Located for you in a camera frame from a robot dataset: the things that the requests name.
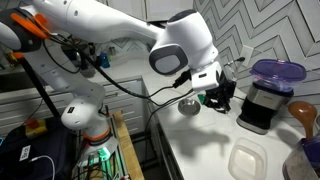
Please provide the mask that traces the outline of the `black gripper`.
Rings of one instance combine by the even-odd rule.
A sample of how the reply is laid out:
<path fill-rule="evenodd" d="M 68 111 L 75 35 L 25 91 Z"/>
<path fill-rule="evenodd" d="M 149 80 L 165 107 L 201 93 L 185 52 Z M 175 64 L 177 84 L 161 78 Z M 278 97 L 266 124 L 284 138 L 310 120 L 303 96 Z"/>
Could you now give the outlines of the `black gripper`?
<path fill-rule="evenodd" d="M 219 113 L 227 114 L 231 107 L 230 99 L 234 96 L 236 82 L 228 79 L 224 73 L 219 77 L 219 86 L 206 90 L 203 104 Z"/>

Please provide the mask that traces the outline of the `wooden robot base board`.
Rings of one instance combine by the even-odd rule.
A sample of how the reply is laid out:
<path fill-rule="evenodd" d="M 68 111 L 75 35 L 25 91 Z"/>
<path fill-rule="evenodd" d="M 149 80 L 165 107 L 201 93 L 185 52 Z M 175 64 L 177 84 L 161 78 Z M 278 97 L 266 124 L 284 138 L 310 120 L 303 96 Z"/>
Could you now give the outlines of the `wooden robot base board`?
<path fill-rule="evenodd" d="M 121 111 L 114 112 L 112 117 L 115 121 L 118 139 L 120 140 L 120 149 L 123 153 L 125 167 L 131 180 L 145 180 L 123 113 Z"/>

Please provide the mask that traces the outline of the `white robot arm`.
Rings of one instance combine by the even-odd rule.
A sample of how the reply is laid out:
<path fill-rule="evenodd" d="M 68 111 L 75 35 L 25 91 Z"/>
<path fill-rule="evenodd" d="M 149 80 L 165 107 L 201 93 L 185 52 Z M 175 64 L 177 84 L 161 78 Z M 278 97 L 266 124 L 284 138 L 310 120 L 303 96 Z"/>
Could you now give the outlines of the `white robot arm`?
<path fill-rule="evenodd" d="M 1 11 L 1 43 L 26 59 L 52 88 L 75 95 L 61 120 L 65 127 L 81 130 L 88 141 L 83 160 L 92 155 L 109 158 L 118 141 L 107 117 L 99 113 L 105 89 L 81 75 L 62 51 L 63 46 L 79 49 L 64 37 L 66 33 L 92 44 L 140 38 L 152 45 L 151 68 L 169 76 L 187 67 L 194 92 L 216 90 L 226 82 L 210 30 L 193 9 L 177 13 L 163 28 L 97 0 L 33 0 L 28 6 Z"/>

